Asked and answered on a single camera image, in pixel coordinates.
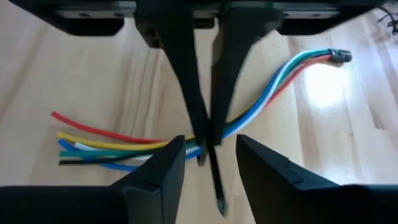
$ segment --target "black wire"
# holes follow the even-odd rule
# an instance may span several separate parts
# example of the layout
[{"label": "black wire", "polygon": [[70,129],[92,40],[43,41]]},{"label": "black wire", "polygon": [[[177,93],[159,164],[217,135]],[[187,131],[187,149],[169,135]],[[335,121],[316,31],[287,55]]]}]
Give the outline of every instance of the black wire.
[{"label": "black wire", "polygon": [[142,152],[134,152],[131,154],[118,156],[118,157],[112,157],[112,158],[84,159],[84,160],[83,159],[61,160],[58,164],[59,165],[88,165],[88,164],[103,164],[103,163],[109,163],[109,162],[120,162],[120,161],[125,161],[128,159],[135,158],[137,156],[146,156],[146,155],[154,153],[154,151],[156,151],[156,149],[142,151]]},{"label": "black wire", "polygon": [[379,6],[377,8],[379,8],[380,10],[384,11],[385,13],[387,13],[387,15],[383,16],[382,18],[380,18],[378,20],[378,22],[383,21],[386,17],[390,17],[391,21],[387,24],[387,27],[392,27],[392,35],[398,34],[398,20],[394,19],[394,16],[393,16],[393,14],[397,15],[398,13],[391,13],[385,7],[382,7],[382,6]]}]

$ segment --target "wire connector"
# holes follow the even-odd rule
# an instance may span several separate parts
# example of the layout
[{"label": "wire connector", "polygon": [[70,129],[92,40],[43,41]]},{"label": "wire connector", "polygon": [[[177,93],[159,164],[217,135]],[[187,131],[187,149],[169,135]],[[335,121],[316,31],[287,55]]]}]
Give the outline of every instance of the wire connector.
[{"label": "wire connector", "polygon": [[348,50],[336,50],[330,49],[331,58],[329,61],[335,63],[345,63],[350,62],[353,59],[353,55]]}]

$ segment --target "tweezer tip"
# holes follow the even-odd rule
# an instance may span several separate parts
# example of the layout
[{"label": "tweezer tip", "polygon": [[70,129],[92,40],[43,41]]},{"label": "tweezer tip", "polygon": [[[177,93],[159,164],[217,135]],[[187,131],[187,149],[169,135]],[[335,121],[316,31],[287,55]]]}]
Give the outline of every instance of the tweezer tip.
[{"label": "tweezer tip", "polygon": [[217,199],[217,206],[220,213],[226,218],[228,214],[228,205],[224,198]]}]

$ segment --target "wire bundle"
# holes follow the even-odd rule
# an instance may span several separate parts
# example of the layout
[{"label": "wire bundle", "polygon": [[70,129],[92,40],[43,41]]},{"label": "wire bundle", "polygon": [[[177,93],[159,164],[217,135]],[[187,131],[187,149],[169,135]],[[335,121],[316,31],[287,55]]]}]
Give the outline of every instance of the wire bundle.
[{"label": "wire bundle", "polygon": [[[241,113],[237,118],[226,124],[223,138],[226,138],[250,123],[259,112],[272,100],[274,100],[286,87],[293,81],[293,79],[306,67],[326,61],[332,60],[338,62],[340,50],[323,49],[323,50],[309,50],[301,52],[290,59],[287,63],[281,66],[273,75],[265,90],[256,102]],[[101,129],[92,128],[84,124],[72,121],[57,112],[53,112],[52,116],[59,121],[66,123],[75,128],[100,134],[103,136],[133,142],[134,144],[118,144],[111,142],[99,142],[88,139],[72,136],[67,133],[59,132],[57,136],[58,141],[66,151],[60,152],[61,157],[80,157],[79,160],[61,160],[60,165],[67,164],[101,164],[109,169],[134,171],[136,166],[127,166],[121,164],[114,164],[112,162],[125,161],[134,158],[135,160],[145,161],[158,149],[165,146],[168,141],[159,139],[138,139],[122,134],[112,133]],[[195,144],[193,136],[186,137],[186,160],[192,159],[200,154],[200,147]]]}]

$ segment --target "wooden surface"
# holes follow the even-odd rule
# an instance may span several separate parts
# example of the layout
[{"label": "wooden surface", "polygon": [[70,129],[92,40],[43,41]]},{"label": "wooden surface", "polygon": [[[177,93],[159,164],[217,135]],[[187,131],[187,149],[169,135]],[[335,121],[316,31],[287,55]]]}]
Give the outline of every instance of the wooden surface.
[{"label": "wooden surface", "polygon": [[[352,51],[340,68],[307,69],[244,128],[253,139],[339,184],[398,184],[398,39],[372,12],[313,37],[273,32],[247,59],[230,115],[250,104],[281,63],[307,49]],[[196,32],[203,96],[210,96],[215,31]],[[79,38],[0,2],[0,185],[106,185],[125,172],[59,167],[56,132],[95,139],[50,117],[137,137],[190,134],[180,88],[164,54],[150,50],[128,21],[112,38]],[[188,161],[178,223],[254,223],[234,154],[235,137],[218,149],[229,200],[223,219],[210,168]]]}]

